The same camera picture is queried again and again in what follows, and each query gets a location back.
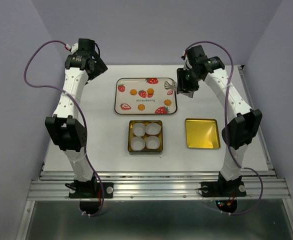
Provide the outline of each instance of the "black mounting bracket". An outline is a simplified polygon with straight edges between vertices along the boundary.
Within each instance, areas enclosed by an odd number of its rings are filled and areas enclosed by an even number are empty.
[[[113,182],[103,182],[104,198],[113,198]],[[74,180],[72,183],[66,183],[65,186],[70,189],[68,197],[70,199],[97,199],[101,190],[100,183],[94,175],[90,181]]]
[[[241,181],[242,176],[237,179],[226,181],[219,172],[217,181],[201,182],[201,195],[204,198],[222,198],[230,197],[235,193],[236,197],[245,197],[247,195],[245,184]]]

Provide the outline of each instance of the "white wall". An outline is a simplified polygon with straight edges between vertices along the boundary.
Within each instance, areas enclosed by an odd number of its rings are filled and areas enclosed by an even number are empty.
[[[284,0],[244,68],[275,170],[293,198],[293,1]]]
[[[200,40],[244,64],[281,0],[32,0],[53,39],[96,40],[107,64],[180,64]],[[206,46],[208,56],[222,56]]]
[[[49,40],[31,1],[0,0],[0,240],[16,238],[31,179],[41,170],[49,140],[44,121],[59,94],[23,81],[28,59]],[[58,85],[63,69],[56,48],[49,46],[35,59],[28,78]]]

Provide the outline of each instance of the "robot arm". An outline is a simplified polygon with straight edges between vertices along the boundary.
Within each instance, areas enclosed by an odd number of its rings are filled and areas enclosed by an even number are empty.
[[[225,107],[228,79],[225,65],[218,57],[208,58],[201,45],[194,46],[186,52],[184,68],[177,69],[176,93],[192,98],[194,92],[199,89],[198,82],[203,80]],[[242,165],[248,144],[258,132],[262,113],[258,109],[253,110],[232,84],[229,86],[227,104],[230,149],[237,162]],[[227,142],[225,129],[222,130],[222,137],[224,142]],[[238,192],[239,186],[244,185],[240,170],[226,148],[218,181],[201,183],[207,187],[207,191],[202,193],[203,196],[227,197],[234,191],[238,197],[245,196],[245,191]]]
[[[80,38],[70,50],[65,61],[63,90],[80,104],[88,80],[104,73],[108,68],[100,58],[95,41]],[[96,176],[85,156],[87,129],[79,122],[78,109],[66,93],[62,93],[52,117],[45,119],[45,126],[55,145],[65,153],[74,171],[74,182],[67,187],[73,190],[70,198],[90,197],[97,187]]]

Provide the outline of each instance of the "strawberry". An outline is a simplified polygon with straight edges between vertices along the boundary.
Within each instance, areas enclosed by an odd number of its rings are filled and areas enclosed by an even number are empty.
[[[141,98],[145,99],[147,97],[147,92],[144,90],[138,91],[138,94],[140,95]]]
[[[169,113],[169,109],[166,106],[159,107],[157,110],[154,112],[155,114],[167,114]]]
[[[120,107],[122,110],[130,110],[131,109],[130,105],[127,103],[121,103]]]
[[[145,80],[148,84],[157,84],[159,82],[157,78],[147,78]]]
[[[117,86],[117,89],[118,89],[121,93],[123,93],[123,92],[126,90],[126,87],[124,86],[124,84],[119,84],[119,85]]]

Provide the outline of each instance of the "black joint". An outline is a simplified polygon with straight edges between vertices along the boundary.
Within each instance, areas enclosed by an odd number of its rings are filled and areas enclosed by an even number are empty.
[[[89,80],[108,70],[108,67],[96,52],[96,42],[87,38],[79,38],[78,50],[67,56],[64,66],[66,69],[79,68],[86,71]]]
[[[230,146],[237,150],[244,144],[250,144],[257,135],[261,120],[262,112],[259,109],[232,119],[227,125]],[[226,143],[225,128],[222,130],[222,137]]]
[[[214,73],[214,70],[225,69],[225,65],[217,56],[208,58],[201,45],[191,47],[185,53],[191,69],[177,70],[177,91],[176,93],[190,93],[199,89],[198,81],[205,81],[208,73]]]
[[[74,118],[47,117],[45,127],[55,145],[63,151],[80,149],[87,144],[87,129]]]

